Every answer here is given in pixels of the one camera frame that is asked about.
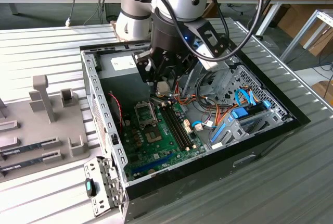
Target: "metal case frame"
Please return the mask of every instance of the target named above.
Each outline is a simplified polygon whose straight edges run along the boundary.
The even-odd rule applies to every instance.
[[[89,105],[92,111],[95,108],[99,114],[98,118],[93,113],[93,118],[99,137],[104,142],[105,150],[103,153],[106,157],[112,158],[116,164],[119,161],[117,167],[122,182],[125,177],[123,167],[127,160],[124,155],[121,155],[124,150],[120,144],[111,113],[106,107],[107,102],[96,71],[100,68],[97,57],[122,50],[142,50],[148,45],[148,41],[133,41],[80,48]],[[233,50],[235,47],[236,45],[230,42],[230,49]],[[189,192],[230,175],[239,168],[268,154],[288,135],[299,131],[310,122],[306,115],[242,51],[238,51],[236,57],[241,60],[242,65],[255,74],[256,78],[263,84],[263,88],[273,95],[274,100],[289,111],[293,120],[228,148],[202,156],[200,159],[191,160],[180,167],[140,183],[123,183],[126,203],[121,211],[126,222],[141,217],[160,206],[168,205]]]

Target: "gray carpet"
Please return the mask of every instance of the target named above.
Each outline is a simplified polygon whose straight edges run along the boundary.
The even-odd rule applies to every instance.
[[[0,4],[0,30],[8,29],[26,29],[26,28],[44,28],[44,27],[61,27],[65,25],[65,21],[69,15],[71,4],[17,4],[18,16],[11,14],[7,4]],[[254,5],[236,5],[239,7],[230,8],[227,5],[222,6],[222,12],[225,17],[231,17],[240,21],[243,25],[247,25],[254,13]],[[88,19],[96,8],[96,4],[76,4],[72,16],[72,26],[82,25]],[[119,14],[120,5],[109,4],[106,7],[108,19],[115,19]],[[103,22],[106,23],[106,14],[103,15]],[[100,19],[96,14],[87,24],[99,24]],[[264,35],[265,40],[269,42],[272,39],[278,48],[272,51],[276,55],[280,55],[292,38],[284,31],[277,28],[268,28]],[[303,53],[304,49],[298,45],[293,53],[287,59],[290,60]],[[333,61],[333,55],[328,55],[324,62]],[[289,66],[293,70],[300,70],[318,65],[318,57],[314,57],[310,52],[305,51],[299,58],[291,62]]]

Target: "ram slot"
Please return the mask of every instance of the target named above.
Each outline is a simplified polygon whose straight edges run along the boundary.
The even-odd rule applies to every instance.
[[[171,133],[172,133],[173,137],[175,138],[179,148],[181,149],[181,151],[185,150],[188,146],[186,145],[186,142],[183,141],[183,138],[177,131],[177,128],[176,128],[175,124],[173,123],[172,118],[170,118],[169,114],[167,113],[166,108],[162,108],[161,112],[162,112],[162,116],[165,119],[169,129],[171,130]]]
[[[191,147],[191,141],[189,140],[188,135],[185,132],[185,129],[183,128],[183,126],[180,124],[177,117],[175,116],[175,112],[171,108],[168,108],[167,112],[170,115],[172,122],[175,123],[179,133],[181,134],[181,136],[183,138],[183,141],[185,141],[185,143],[188,147]]]
[[[181,150],[186,150],[191,147],[191,142],[185,133],[184,128],[178,122],[178,119],[174,115],[174,111],[169,107],[165,107],[162,109],[163,117],[166,118],[166,122],[172,130],[172,134],[174,135],[179,147]]]

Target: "aluminum profile table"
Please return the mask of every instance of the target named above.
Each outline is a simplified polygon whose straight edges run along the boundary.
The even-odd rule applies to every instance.
[[[280,60],[284,61],[299,43],[299,41],[305,36],[306,32],[311,28],[311,26],[317,21],[321,20],[322,24],[318,27],[318,29],[313,33],[313,35],[309,38],[309,40],[304,44],[303,48],[308,49],[310,48],[313,43],[320,37],[325,28],[333,27],[333,10],[332,9],[325,9],[325,10],[316,10],[313,12],[312,16],[308,19],[302,29],[298,32],[295,38],[291,41],[289,46],[280,56]]]
[[[246,29],[228,19],[238,44]],[[212,24],[223,32],[218,19]],[[94,219],[82,164],[100,155],[85,97],[79,46],[116,41],[109,25],[0,31],[0,96],[27,99],[30,77],[47,74],[49,94],[73,88],[80,97],[90,158],[0,183],[3,223],[121,223]],[[252,38],[243,51],[310,118],[269,155],[132,223],[332,223],[333,109]]]

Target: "white cable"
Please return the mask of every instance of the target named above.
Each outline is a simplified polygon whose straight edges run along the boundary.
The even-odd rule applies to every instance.
[[[70,25],[71,25],[71,17],[72,17],[73,10],[74,10],[74,4],[75,4],[75,0],[73,0],[71,13],[70,13],[69,17],[67,18],[67,20],[65,22],[66,27],[70,27]]]

